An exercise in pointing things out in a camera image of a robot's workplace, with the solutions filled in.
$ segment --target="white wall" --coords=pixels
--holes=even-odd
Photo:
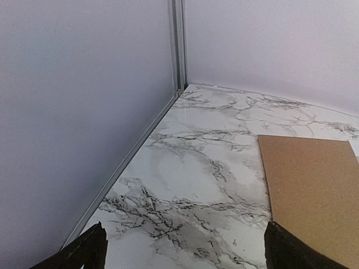
[[[0,0],[0,267],[57,252],[172,96],[167,0]]]
[[[189,83],[359,115],[359,2],[188,0]]]

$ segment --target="cork board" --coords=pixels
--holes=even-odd
[[[273,220],[359,269],[359,163],[347,141],[258,136]]]

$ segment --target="marble pattern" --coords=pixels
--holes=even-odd
[[[359,119],[190,85],[86,226],[101,221],[108,233],[106,268],[266,268],[258,134],[359,140]]]

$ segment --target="black object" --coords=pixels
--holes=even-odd
[[[60,252],[30,269],[104,269],[107,252],[106,231],[95,224]]]
[[[268,269],[348,269],[318,253],[275,221],[264,234]]]

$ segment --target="white marble surface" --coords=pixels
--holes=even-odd
[[[86,226],[101,221],[108,233],[106,268],[266,268],[258,134],[359,140],[359,119],[190,85]]]

